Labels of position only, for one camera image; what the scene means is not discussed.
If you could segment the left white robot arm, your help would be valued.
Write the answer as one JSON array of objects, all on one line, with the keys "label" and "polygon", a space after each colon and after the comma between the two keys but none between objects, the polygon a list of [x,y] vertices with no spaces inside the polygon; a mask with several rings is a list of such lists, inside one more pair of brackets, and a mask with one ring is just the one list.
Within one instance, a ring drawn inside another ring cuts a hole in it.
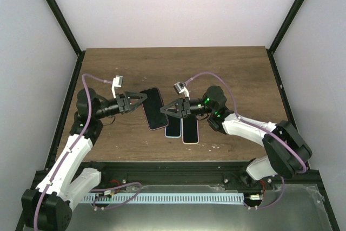
[{"label": "left white robot arm", "polygon": [[77,94],[74,123],[67,143],[44,179],[22,195],[24,223],[34,230],[66,230],[72,213],[94,187],[99,190],[110,185],[110,175],[99,168],[77,169],[91,151],[103,129],[102,119],[127,114],[145,100],[144,93],[125,91],[110,100],[91,89]]}]

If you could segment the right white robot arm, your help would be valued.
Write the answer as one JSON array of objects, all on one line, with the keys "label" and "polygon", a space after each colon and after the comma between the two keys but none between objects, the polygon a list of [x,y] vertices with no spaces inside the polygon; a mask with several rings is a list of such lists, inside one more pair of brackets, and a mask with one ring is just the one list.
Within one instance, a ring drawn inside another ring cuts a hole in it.
[{"label": "right white robot arm", "polygon": [[176,118],[207,114],[209,126],[217,132],[242,137],[259,144],[266,155],[252,160],[240,175],[241,185],[253,189],[269,176],[291,179],[307,171],[312,151],[297,129],[288,121],[260,122],[242,117],[226,106],[227,98],[219,86],[210,86],[202,98],[178,98],[160,108],[160,112]]}]

